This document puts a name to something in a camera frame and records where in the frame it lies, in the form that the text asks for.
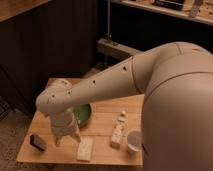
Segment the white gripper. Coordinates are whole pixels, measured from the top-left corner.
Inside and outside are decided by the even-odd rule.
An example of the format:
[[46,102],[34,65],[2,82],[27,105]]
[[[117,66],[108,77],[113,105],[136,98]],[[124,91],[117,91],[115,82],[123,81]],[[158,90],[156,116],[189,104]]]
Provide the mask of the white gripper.
[[72,135],[76,142],[81,142],[80,133],[76,132],[76,120],[72,112],[64,111],[53,114],[50,116],[50,121],[56,147],[60,147],[62,136]]

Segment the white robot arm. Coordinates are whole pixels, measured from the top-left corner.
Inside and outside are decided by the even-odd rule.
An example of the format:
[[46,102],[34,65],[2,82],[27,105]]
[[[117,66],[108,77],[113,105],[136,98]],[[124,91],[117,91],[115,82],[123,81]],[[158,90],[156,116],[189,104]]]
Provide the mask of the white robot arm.
[[144,171],[213,171],[213,53],[188,42],[134,55],[73,86],[53,83],[37,110],[142,94]]

